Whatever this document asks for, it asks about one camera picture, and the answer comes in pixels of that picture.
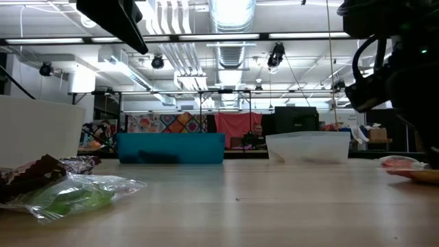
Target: colorful patchwork quilt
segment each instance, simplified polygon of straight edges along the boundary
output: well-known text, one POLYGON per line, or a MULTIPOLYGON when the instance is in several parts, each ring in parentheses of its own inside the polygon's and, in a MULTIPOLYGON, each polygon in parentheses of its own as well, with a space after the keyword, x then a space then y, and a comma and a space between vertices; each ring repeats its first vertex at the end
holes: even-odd
POLYGON ((168 115, 150 113, 146 115, 129 115, 129 133, 199 133, 207 132, 206 115, 168 115))

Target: table surface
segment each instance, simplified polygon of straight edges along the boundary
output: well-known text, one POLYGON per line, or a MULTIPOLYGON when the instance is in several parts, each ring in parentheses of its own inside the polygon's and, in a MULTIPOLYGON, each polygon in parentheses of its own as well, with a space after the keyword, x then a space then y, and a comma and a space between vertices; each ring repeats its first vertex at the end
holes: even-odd
POLYGON ((148 187, 47 225, 0 211, 0 246, 439 246, 439 187, 376 161, 298 165, 119 165, 96 174, 148 187))

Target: fluorescent light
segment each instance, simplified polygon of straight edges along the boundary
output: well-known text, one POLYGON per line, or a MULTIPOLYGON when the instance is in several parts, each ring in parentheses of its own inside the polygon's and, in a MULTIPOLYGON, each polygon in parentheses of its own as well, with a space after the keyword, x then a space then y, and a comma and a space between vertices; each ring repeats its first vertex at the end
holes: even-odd
POLYGON ((144 41, 169 41, 169 36, 144 36, 144 41))
MULTIPOLYGON (((257 6, 287 6, 287 5, 302 5, 302 3, 300 1, 286 1, 286 0, 282 0, 282 1, 262 1, 262 2, 257 2, 256 3, 257 6)), ((316 5, 316 6, 327 6, 326 2, 319 2, 319 1, 308 1, 307 5, 316 5)), ((341 3, 328 3, 329 7, 339 7, 341 5, 341 3)))
POLYGON ((0 5, 47 5, 46 1, 0 1, 0 5))
POLYGON ((160 94, 198 94, 198 91, 157 91, 160 94))
MULTIPOLYGON (((349 38, 349 34, 345 32, 331 32, 331 38, 349 38)), ((329 38, 328 32, 314 33, 287 33, 287 34, 269 34, 268 38, 329 38)))
POLYGON ((231 43, 217 43, 217 44, 207 44, 206 47, 255 47, 255 43, 244 43, 244 44, 231 44, 231 43))
POLYGON ((113 43, 113 42, 121 42, 116 37, 106 37, 106 38, 91 38, 91 40, 95 43, 113 43))
POLYGON ((45 45, 45 44, 79 44, 84 41, 82 38, 20 38, 20 39, 6 39, 10 45, 45 45))
POLYGON ((207 34, 207 35, 180 35, 180 40, 239 40, 259 39, 259 34, 207 34))
POLYGON ((123 95, 145 95, 145 94, 152 94, 151 91, 145 91, 145 92, 122 92, 123 95))
POLYGON ((251 90, 252 93, 289 93, 289 90, 251 90))

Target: person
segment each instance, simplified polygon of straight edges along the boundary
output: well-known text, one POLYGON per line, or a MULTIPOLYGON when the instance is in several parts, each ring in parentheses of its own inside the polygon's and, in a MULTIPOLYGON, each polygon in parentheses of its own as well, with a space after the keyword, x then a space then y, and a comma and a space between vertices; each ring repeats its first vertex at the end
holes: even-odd
POLYGON ((265 137, 262 135, 262 125, 259 123, 253 124, 253 147, 256 149, 266 149, 265 137))

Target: translucent plastic container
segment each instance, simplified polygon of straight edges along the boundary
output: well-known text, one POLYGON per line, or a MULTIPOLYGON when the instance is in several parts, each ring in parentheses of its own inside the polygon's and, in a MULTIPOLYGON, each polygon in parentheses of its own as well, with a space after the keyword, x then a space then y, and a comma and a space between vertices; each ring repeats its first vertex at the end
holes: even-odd
POLYGON ((266 137, 271 161, 286 163, 344 163, 348 159, 349 132, 304 131, 266 137))

